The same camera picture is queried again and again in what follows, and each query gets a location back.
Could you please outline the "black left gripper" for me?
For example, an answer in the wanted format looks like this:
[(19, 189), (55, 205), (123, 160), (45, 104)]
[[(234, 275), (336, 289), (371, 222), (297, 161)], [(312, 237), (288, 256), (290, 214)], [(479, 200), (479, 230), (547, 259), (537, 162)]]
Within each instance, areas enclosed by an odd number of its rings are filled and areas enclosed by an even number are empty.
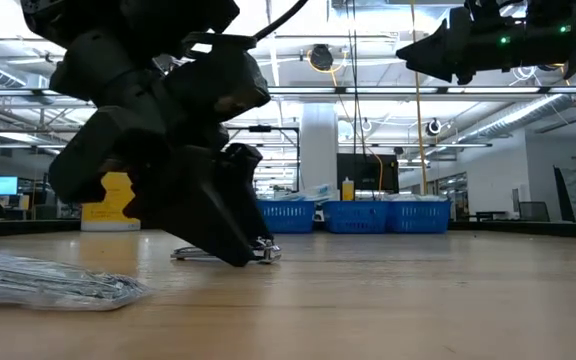
[(263, 156), (242, 143), (221, 150), (223, 122), (189, 116), (166, 90), (168, 74), (122, 49), (68, 50), (51, 88), (96, 110), (50, 165), (50, 184), (64, 202), (99, 202), (102, 177), (126, 172), (135, 195), (126, 216), (243, 267), (252, 244), (274, 239), (253, 186)]

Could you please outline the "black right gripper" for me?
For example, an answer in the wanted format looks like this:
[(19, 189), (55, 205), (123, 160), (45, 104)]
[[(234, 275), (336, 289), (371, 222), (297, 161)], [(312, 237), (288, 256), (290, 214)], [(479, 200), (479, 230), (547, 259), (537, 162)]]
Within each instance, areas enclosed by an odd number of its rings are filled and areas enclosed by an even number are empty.
[(451, 82), (466, 43), (478, 70), (565, 63), (576, 44), (576, 0), (467, 0), (396, 55), (410, 70)]

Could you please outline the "white square pillar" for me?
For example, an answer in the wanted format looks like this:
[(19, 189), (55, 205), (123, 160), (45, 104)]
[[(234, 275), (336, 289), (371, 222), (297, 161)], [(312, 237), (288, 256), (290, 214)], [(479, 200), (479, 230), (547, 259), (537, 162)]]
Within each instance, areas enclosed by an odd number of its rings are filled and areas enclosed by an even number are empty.
[(300, 123), (301, 173), (305, 188), (337, 189), (338, 118), (332, 103), (306, 103)]

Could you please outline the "yellow wipes canister white lid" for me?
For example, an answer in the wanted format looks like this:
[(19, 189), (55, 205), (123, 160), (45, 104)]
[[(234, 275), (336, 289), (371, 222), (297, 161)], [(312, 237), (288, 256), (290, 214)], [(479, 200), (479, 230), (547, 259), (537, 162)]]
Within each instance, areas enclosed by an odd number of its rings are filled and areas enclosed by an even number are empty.
[(101, 202), (82, 205), (81, 230), (87, 232), (138, 231), (141, 222), (128, 218), (123, 209), (135, 197), (131, 181), (126, 173), (109, 172), (102, 178), (106, 190)]

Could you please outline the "dark office chair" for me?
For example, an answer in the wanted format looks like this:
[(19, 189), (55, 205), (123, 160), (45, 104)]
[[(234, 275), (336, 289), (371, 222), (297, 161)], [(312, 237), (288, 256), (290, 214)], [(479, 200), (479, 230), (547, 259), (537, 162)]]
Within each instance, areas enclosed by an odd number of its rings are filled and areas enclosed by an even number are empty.
[(519, 219), (527, 222), (550, 222), (547, 204), (543, 201), (519, 203)]

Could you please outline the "black leaning panel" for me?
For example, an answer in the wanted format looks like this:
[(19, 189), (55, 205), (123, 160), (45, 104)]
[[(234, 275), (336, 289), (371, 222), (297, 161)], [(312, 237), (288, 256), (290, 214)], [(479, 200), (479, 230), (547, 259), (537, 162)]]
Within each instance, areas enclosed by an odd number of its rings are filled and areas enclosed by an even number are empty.
[(563, 221), (575, 223), (576, 217), (562, 171), (559, 167), (554, 167), (553, 171), (555, 176), (561, 218)]

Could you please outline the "black metal rig frame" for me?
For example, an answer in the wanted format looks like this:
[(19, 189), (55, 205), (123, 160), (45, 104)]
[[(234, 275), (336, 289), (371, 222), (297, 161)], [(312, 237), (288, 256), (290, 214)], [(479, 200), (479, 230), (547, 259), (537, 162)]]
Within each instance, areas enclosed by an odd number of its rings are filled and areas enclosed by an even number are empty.
[(229, 126), (227, 130), (229, 144), (245, 144), (262, 155), (253, 176), (258, 197), (272, 198), (276, 192), (298, 192), (303, 187), (301, 134), (297, 127), (249, 125)]

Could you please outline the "black wall screen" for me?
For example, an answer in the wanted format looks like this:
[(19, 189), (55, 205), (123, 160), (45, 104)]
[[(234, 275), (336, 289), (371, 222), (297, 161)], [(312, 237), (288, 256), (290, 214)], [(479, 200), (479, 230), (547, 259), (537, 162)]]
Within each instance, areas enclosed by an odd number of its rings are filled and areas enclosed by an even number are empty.
[(344, 180), (349, 179), (357, 190), (396, 192), (399, 190), (398, 171), (395, 155), (337, 154), (338, 189)]

